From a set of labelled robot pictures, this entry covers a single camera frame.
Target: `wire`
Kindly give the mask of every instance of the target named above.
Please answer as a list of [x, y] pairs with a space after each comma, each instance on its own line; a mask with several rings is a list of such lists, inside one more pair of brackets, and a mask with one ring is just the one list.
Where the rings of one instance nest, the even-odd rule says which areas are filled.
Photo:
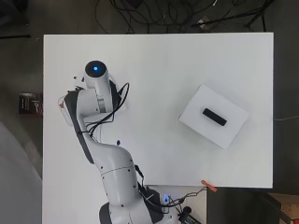
[[215, 0], [212, 0], [212, 2], [211, 2], [208, 6], [202, 8], [202, 9], [196, 11], [196, 12], [194, 12], [194, 13], [193, 13], [193, 16], [196, 15], [196, 14], [198, 14], [198, 13], [201, 13], [201, 12], [207, 10], [207, 9], [210, 8], [210, 7], [213, 7], [214, 3], [215, 3]]
[[95, 18], [95, 21], [96, 23], [101, 27], [101, 29], [106, 33], [106, 34], [109, 34], [109, 32], [101, 25], [101, 23], [99, 22], [99, 20], [97, 19], [97, 16], [96, 16], [96, 11], [97, 11], [97, 6], [99, 5], [101, 0], [97, 0], [96, 4], [95, 4], [95, 7], [94, 7], [94, 18]]
[[156, 5], [157, 5], [157, 8], [158, 8], [158, 10], [159, 10], [159, 12], [160, 12], [161, 17], [162, 17], [163, 20], [164, 20], [164, 25], [166, 26], [166, 32], [169, 33], [169, 28], [168, 28], [168, 25], [167, 25], [165, 16], [163, 15], [163, 13], [162, 13], [162, 11], [161, 11], [161, 8], [160, 8], [160, 6], [159, 6], [158, 0], [155, 0], [155, 2], [156, 2]]
[[196, 192], [191, 192], [191, 193], [188, 193], [186, 194], [184, 197], [181, 197], [179, 199], [175, 199], [174, 201], [172, 201], [171, 203], [167, 203], [167, 204], [156, 204], [156, 203], [153, 203], [149, 200], [149, 198], [147, 198], [143, 192], [139, 191], [141, 193], [141, 195], [143, 196], [143, 198], [148, 202], [150, 203], [152, 206], [154, 207], [167, 207], [167, 208], [170, 208], [170, 207], [176, 207], [177, 205], [180, 205], [182, 203], [184, 203], [185, 199], [186, 198], [189, 198], [189, 197], [196, 197], [200, 192], [202, 192], [203, 190], [206, 190], [206, 187], [203, 187], [201, 188], [200, 190], [196, 191]]
[[299, 116], [289, 117], [289, 118], [285, 118], [285, 119], [273, 119], [273, 120], [276, 120], [276, 121], [284, 121], [284, 120], [289, 120], [289, 119], [299, 119]]
[[134, 29], [132, 28], [131, 24], [129, 23], [129, 21], [125, 18], [125, 16], [121, 13], [121, 9], [116, 5], [115, 0], [109, 0], [110, 4], [120, 13], [120, 15], [123, 17], [123, 19], [125, 20], [125, 22], [128, 24], [128, 26], [130, 27], [130, 29], [132, 30], [133, 34], [135, 33]]
[[178, 211], [178, 215], [182, 214], [183, 213], [183, 210], [181, 209], [181, 206], [179, 205], [179, 208], [180, 208], [180, 211], [178, 210], [177, 207], [175, 207]]
[[130, 84], [129, 83], [124, 84], [124, 86], [118, 92], [119, 95], [122, 94], [124, 88], [126, 88], [126, 93], [125, 93], [122, 101], [118, 104], [118, 106], [110, 114], [108, 114], [107, 116], [105, 116], [103, 119], [100, 119], [100, 120], [95, 121], [95, 122], [90, 122], [89, 124], [86, 125], [87, 128], [90, 127], [90, 126], [92, 126], [91, 129], [88, 131], [88, 133], [90, 134], [91, 137], [93, 137], [93, 133], [94, 133], [95, 129], [99, 125], [113, 122], [115, 113], [122, 107], [122, 105], [124, 104], [124, 102], [125, 102], [125, 100], [126, 100], [126, 98], [128, 96]]
[[[138, 23], [146, 24], [147, 27], [148, 27], [147, 32], [148, 32], [148, 34], [150, 33], [150, 23], [149, 23], [149, 21], [148, 21], [148, 20], [147, 20], [147, 19], [146, 19], [140, 12], [138, 12], [138, 11], [136, 11], [136, 10], [129, 9], [129, 8], [125, 5], [125, 3], [123, 2], [123, 0], [121, 0], [121, 3], [125, 6], [124, 8], [118, 7], [118, 6], [116, 5], [115, 0], [113, 0], [113, 2], [112, 2], [112, 0], [109, 0], [109, 1], [110, 1], [111, 5], [112, 5], [114, 8], [116, 8], [118, 11], [126, 11], [126, 12], [132, 17], [132, 19], [133, 19], [134, 21], [136, 21], [136, 22], [138, 22]], [[141, 16], [141, 17], [145, 20], [145, 22], [140, 22], [140, 21], [138, 21], [138, 20], [131, 14], [131, 12], [135, 12], [135, 13], [137, 13], [139, 16]]]

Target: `black object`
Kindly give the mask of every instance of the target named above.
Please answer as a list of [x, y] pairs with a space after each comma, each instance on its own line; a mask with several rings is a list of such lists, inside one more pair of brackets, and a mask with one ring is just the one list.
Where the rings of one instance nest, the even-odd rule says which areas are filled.
[[69, 116], [71, 117], [74, 125], [75, 132], [77, 134], [77, 138], [83, 148], [84, 154], [87, 158], [87, 160], [94, 164], [93, 157], [91, 155], [90, 150], [87, 148], [85, 139], [82, 135], [82, 130], [80, 129], [80, 126], [78, 124], [77, 120], [77, 101], [78, 101], [78, 91], [70, 91], [64, 98], [65, 105], [67, 107]]
[[19, 114], [43, 116], [43, 94], [20, 93]]
[[105, 203], [99, 212], [100, 223], [112, 224], [110, 212], [109, 212], [109, 203]]
[[262, 17], [262, 22], [263, 22], [263, 31], [266, 32], [265, 28], [265, 21], [264, 21], [264, 13], [265, 11], [271, 6], [272, 3], [274, 3], [275, 0], [264, 0], [263, 6], [260, 8], [257, 8], [254, 12], [245, 12], [241, 14], [237, 14], [231, 17], [224, 17], [219, 20], [214, 20], [214, 21], [205, 21], [205, 22], [197, 22], [196, 24], [193, 24], [192, 27], [197, 27], [201, 25], [206, 25], [206, 24], [212, 24], [215, 22], [222, 22], [222, 21], [229, 21], [237, 18], [242, 18], [242, 17], [247, 17], [247, 16], [254, 16], [247, 24], [244, 26], [247, 28], [250, 28], [251, 25], [259, 18]]
[[101, 77], [105, 74], [107, 68], [104, 63], [92, 61], [86, 64], [85, 72], [89, 77]]
[[132, 7], [138, 8], [143, 0], [126, 0]]
[[224, 126], [227, 122], [226, 119], [223, 119], [219, 115], [215, 114], [213, 111], [209, 109], [205, 109], [203, 112], [204, 115], [206, 115], [208, 118], [213, 119], [216, 123], [220, 124], [221, 126]]
[[201, 224], [193, 216], [190, 215], [192, 209], [189, 206], [184, 207], [183, 212], [179, 215], [178, 221], [183, 224]]
[[6, 35], [0, 36], [0, 39], [31, 38], [30, 35]]

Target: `blue light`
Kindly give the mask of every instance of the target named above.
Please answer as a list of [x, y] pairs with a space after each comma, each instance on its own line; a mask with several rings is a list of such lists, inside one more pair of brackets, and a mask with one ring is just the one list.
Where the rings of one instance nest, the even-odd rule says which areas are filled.
[[165, 194], [165, 195], [164, 195], [164, 202], [165, 202], [165, 203], [168, 203], [168, 198], [169, 198], [168, 195]]

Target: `white box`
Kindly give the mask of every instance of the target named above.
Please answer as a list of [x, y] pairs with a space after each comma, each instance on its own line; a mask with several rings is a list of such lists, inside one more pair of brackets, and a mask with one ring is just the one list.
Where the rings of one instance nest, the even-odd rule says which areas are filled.
[[[203, 114], [205, 109], [227, 120], [224, 126]], [[218, 146], [227, 148], [246, 122], [249, 113], [205, 85], [189, 101], [179, 120]]]

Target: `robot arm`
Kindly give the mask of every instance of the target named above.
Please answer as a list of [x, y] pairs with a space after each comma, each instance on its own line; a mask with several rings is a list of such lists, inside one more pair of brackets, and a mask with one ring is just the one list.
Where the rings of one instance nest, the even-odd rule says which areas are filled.
[[70, 91], [64, 98], [64, 108], [72, 120], [86, 158], [96, 165], [101, 174], [109, 201], [101, 209], [101, 223], [176, 223], [172, 219], [176, 219], [177, 213], [170, 216], [171, 220], [167, 216], [165, 222], [162, 209], [158, 212], [151, 210], [140, 194], [131, 154], [123, 147], [97, 143], [90, 137], [84, 120], [97, 114], [111, 113], [119, 104], [120, 96], [103, 63], [88, 63], [84, 78], [87, 89]]

